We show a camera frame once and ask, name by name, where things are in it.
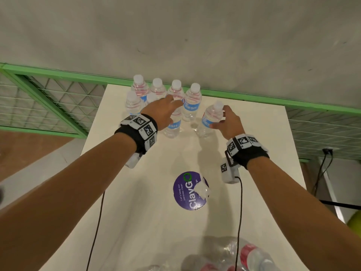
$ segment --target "mesh panel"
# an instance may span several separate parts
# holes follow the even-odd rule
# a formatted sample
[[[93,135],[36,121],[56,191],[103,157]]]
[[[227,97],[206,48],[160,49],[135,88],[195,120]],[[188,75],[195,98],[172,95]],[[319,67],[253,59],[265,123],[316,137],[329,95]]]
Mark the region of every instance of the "mesh panel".
[[[300,158],[323,156],[333,147],[334,156],[361,159],[361,117],[286,108]]]
[[[0,125],[76,133],[0,73]]]
[[[106,85],[29,76],[36,86],[81,127],[89,131]]]

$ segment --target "concrete wall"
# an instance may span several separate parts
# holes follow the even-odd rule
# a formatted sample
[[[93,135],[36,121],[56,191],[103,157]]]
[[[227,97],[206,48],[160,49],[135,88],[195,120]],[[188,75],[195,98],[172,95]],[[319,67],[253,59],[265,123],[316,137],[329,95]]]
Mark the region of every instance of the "concrete wall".
[[[338,202],[361,206],[361,164],[359,161],[334,159],[327,174],[331,184],[330,193],[334,193]],[[344,207],[340,207],[340,210],[346,223],[356,212]]]
[[[84,143],[84,139],[74,139],[2,181],[0,189],[4,192],[4,198],[0,209],[75,161],[80,156]]]
[[[0,62],[361,108],[361,0],[0,0]]]

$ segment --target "forearm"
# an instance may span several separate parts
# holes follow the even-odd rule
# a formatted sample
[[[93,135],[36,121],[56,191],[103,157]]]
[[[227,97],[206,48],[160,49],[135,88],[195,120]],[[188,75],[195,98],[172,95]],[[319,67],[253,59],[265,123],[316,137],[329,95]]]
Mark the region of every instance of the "forearm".
[[[136,150],[118,133],[0,212],[0,266],[37,271]]]
[[[359,270],[361,239],[270,159],[247,169],[281,231],[311,270]]]

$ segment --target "white bottle cap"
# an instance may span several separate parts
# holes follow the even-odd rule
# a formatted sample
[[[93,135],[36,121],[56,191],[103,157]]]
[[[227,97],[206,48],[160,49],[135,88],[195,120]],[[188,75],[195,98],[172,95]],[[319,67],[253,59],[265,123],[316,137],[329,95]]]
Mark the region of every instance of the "white bottle cap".
[[[213,107],[214,107],[215,110],[222,110],[223,107],[224,107],[224,104],[221,101],[216,101],[213,104]]]
[[[135,93],[135,91],[129,91],[127,93],[127,101],[131,101],[131,102],[134,102],[137,100],[137,94]]]
[[[193,83],[193,84],[191,85],[191,92],[192,92],[192,93],[196,94],[196,93],[198,93],[200,90],[201,90],[201,86],[200,86],[199,84]]]
[[[134,75],[133,79],[134,79],[134,83],[138,86],[144,83],[144,78],[140,74]]]
[[[172,88],[175,90],[175,91],[178,91],[182,88],[182,82],[179,81],[179,80],[173,80],[172,82]]]
[[[150,104],[158,99],[157,95],[154,92],[151,92],[147,95],[147,103]]]
[[[161,87],[163,85],[162,79],[161,78],[155,78],[153,80],[153,85],[155,87]]]

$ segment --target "table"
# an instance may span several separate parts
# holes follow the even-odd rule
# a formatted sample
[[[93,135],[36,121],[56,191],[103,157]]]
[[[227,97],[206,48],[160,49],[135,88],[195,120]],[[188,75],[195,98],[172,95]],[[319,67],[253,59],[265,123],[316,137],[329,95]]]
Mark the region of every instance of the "table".
[[[108,85],[82,154],[110,137],[126,117],[124,102],[129,90]],[[198,116],[216,100],[219,98],[204,96]],[[241,117],[247,133],[269,149],[273,162],[305,187],[285,108],[221,100]],[[164,263],[177,270],[185,257],[205,251],[212,237],[237,236],[240,184],[226,185],[221,180],[219,165],[225,143],[220,132],[199,139],[185,122],[175,139],[159,134],[138,165],[132,170],[123,168],[106,190],[89,270],[142,270]],[[181,208],[173,196],[176,177],[186,171],[200,171],[212,191],[207,203],[196,211]],[[250,174],[244,168],[240,174],[244,188],[241,236],[268,251],[281,270],[307,270],[282,235]],[[42,271],[85,270],[99,209],[100,199]]]

